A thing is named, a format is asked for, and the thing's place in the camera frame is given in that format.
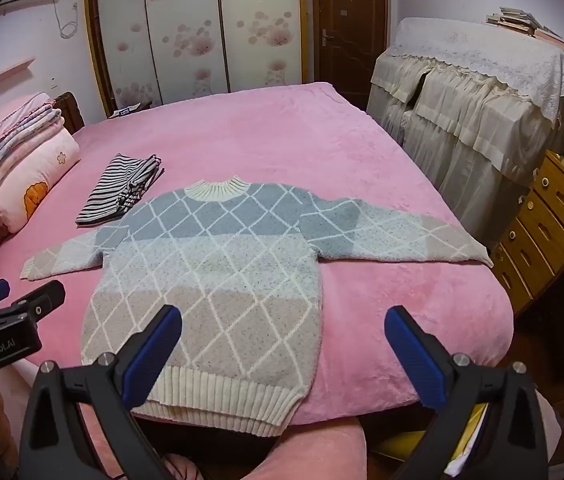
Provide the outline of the dark brown wooden door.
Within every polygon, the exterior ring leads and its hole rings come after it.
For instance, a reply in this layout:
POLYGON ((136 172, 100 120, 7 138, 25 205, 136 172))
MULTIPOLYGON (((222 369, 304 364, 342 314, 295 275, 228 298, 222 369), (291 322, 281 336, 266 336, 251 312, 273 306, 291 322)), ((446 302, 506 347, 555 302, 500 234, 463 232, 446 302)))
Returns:
POLYGON ((388 47, 389 0, 312 0, 314 78, 367 108, 376 58, 388 47))

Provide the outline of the stack of books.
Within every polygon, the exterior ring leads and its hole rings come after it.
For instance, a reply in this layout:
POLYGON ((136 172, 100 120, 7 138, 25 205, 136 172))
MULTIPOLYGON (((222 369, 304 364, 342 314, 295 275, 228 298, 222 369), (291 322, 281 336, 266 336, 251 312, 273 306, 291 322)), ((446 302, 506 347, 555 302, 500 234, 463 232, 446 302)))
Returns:
POLYGON ((543 26, 531 13, 524 10, 501 6, 498 12, 486 16, 486 22, 534 37, 564 51, 564 38, 543 26))

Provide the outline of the white lace cover cloth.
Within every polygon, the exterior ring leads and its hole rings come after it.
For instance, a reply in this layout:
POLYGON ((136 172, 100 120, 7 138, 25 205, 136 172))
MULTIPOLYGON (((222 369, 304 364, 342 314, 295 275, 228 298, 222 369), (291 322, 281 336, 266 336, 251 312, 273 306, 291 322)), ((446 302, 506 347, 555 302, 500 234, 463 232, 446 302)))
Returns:
POLYGON ((550 122, 564 97, 564 52, 539 39, 503 27, 404 18, 388 53, 417 56, 494 77, 539 107, 550 122))

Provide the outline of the pink wall shelf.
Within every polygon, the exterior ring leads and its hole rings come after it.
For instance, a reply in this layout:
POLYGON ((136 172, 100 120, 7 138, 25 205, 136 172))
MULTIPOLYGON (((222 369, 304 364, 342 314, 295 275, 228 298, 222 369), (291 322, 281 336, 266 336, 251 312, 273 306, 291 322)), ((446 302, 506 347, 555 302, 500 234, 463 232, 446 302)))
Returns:
POLYGON ((12 66, 2 70, 0 72, 0 84, 3 81, 10 79, 11 77, 14 77, 15 75, 24 72, 24 70, 28 70, 28 67, 31 66, 32 63, 35 62, 35 60, 35 58, 26 58, 26 60, 17 62, 12 66))

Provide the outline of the wooden drawer desk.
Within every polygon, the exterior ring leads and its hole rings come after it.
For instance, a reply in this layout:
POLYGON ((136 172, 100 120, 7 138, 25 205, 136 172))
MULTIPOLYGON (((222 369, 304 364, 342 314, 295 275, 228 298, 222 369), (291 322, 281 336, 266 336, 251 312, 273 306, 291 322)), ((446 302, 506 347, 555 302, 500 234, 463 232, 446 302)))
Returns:
POLYGON ((520 315, 564 273, 564 158, 548 151, 493 248, 493 274, 520 315))

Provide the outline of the blue beige diamond sweater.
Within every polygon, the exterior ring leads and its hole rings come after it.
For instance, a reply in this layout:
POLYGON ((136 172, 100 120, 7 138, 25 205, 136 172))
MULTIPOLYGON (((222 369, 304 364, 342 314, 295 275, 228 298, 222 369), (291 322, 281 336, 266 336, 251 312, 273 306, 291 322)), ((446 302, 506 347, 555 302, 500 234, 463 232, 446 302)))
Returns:
POLYGON ((197 182, 37 252, 22 278, 100 269, 80 355, 117 352, 164 304, 180 342, 144 415, 276 437, 308 395, 322 339, 323 260, 488 263, 442 220, 280 183, 197 182))

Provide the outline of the dark wooden headboard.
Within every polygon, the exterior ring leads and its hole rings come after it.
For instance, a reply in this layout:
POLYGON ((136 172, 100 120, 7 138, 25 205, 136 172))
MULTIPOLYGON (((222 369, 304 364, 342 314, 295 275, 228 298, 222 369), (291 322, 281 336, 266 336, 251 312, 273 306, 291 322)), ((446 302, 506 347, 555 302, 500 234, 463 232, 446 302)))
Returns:
POLYGON ((64 128, 73 136, 84 128, 84 118, 72 92, 64 92, 54 99, 54 106, 61 111, 64 128))

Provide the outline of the floral sliding door wardrobe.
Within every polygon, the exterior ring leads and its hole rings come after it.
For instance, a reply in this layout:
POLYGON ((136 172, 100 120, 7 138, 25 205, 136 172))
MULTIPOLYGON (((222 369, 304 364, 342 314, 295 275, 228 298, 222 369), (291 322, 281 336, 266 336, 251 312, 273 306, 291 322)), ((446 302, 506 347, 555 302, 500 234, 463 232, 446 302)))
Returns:
POLYGON ((106 114, 308 80, 306 0, 84 0, 106 114))

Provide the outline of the pink fleece bed blanket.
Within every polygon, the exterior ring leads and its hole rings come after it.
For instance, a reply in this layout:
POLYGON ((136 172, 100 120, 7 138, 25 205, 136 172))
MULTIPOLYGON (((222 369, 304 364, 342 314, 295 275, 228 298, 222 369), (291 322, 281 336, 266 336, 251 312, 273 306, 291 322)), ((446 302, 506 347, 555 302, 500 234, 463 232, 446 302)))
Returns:
MULTIPOLYGON (((161 159, 163 174, 136 205, 197 182, 239 179, 297 186, 325 200, 356 197, 462 228, 398 144, 329 84, 206 96, 99 122, 81 129, 75 139, 79 162, 24 229, 0 247, 0 278, 8 280, 14 296, 49 279, 22 278, 30 257, 120 219, 95 226, 75 222, 118 153, 161 159)), ((321 261, 317 372, 287 426, 415 401, 384 335, 386 312, 395 304, 406 307, 451 352, 466 353, 480 364, 498 363, 513 339, 513 312, 489 264, 321 261)), ((89 364, 80 355, 82 322, 101 275, 96 268, 56 275, 66 299, 40 323, 42 347, 25 361, 26 370, 47 360, 61 366, 89 364)))

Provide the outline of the folded pink cartoon quilt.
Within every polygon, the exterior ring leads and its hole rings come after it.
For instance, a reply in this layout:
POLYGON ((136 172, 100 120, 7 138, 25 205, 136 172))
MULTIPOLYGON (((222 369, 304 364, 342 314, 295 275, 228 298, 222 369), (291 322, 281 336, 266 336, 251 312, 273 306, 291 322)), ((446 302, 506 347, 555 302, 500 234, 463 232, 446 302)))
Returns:
POLYGON ((15 234, 23 229, 79 159, 78 143, 63 128, 18 162, 0 182, 0 231, 15 234))

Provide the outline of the folded black white striped garment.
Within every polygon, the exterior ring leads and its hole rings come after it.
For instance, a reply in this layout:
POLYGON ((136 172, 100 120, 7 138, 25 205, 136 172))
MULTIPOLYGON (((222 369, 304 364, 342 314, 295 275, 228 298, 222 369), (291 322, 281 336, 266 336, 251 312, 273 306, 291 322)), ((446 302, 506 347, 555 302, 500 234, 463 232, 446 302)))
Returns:
POLYGON ((153 154, 134 158, 116 154, 76 217, 77 226, 95 226, 122 218, 163 174, 161 159, 153 154))

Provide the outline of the folded pastel striped blanket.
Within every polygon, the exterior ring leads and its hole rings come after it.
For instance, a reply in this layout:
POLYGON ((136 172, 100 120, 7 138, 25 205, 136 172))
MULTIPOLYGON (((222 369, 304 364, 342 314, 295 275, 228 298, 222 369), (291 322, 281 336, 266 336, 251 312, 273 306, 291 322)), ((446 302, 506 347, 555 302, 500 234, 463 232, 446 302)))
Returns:
POLYGON ((64 127, 62 112, 44 92, 0 108, 0 169, 9 171, 64 127))

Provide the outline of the cream cloth covered piano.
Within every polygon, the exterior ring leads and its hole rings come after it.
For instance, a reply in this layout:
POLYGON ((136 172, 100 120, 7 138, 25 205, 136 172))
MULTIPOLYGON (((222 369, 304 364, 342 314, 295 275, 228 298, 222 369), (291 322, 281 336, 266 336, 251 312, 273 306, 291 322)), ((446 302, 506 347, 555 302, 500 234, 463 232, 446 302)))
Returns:
POLYGON ((382 54, 367 114, 487 247, 516 216, 545 152, 564 148, 564 100, 549 120, 498 79, 433 58, 382 54))

